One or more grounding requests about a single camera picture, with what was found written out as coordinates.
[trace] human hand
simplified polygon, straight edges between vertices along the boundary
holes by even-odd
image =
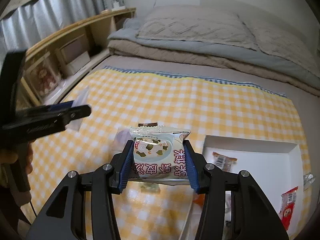
[[[33,170],[32,160],[33,160],[33,150],[32,143],[28,143],[28,154],[27,154],[27,165],[26,165],[26,173],[30,174]],[[0,163],[15,163],[18,159],[18,154],[12,150],[0,149]]]

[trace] yellow checkered tablecloth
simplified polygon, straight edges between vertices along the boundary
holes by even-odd
[[[303,172],[310,172],[307,143],[293,103],[252,83],[108,67],[84,78],[67,100],[76,98],[86,86],[90,86],[92,114],[84,119],[80,131],[66,130],[33,144],[35,168],[29,181],[36,212],[68,171],[85,173],[108,163],[117,129],[138,122],[190,129],[188,139],[196,152],[202,151],[205,135],[298,143]],[[114,197],[122,239],[179,238],[192,190],[164,185],[160,189],[160,193],[145,193],[139,183],[129,182],[124,193]],[[308,189],[304,191],[300,229],[310,200]],[[34,219],[29,205],[24,212]]]

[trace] light blue blanket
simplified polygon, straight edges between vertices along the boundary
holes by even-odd
[[[136,18],[127,19],[124,23],[124,28],[112,33],[108,38],[115,40],[129,40],[140,45],[153,48],[181,50],[234,59],[292,76],[311,87],[320,90],[320,78],[301,66],[281,57],[271,56],[259,50],[254,51],[251,49],[217,43],[141,39],[136,37],[141,23],[142,21]]]

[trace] green packet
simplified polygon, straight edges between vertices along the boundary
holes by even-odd
[[[160,184],[163,179],[187,180],[182,142],[190,132],[166,126],[131,127],[129,133],[134,138],[134,150],[129,180],[153,183],[159,180]]]

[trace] gray curtain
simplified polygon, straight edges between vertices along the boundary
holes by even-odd
[[[27,49],[74,22],[99,14],[103,0],[37,0],[0,21],[0,69],[8,50]]]

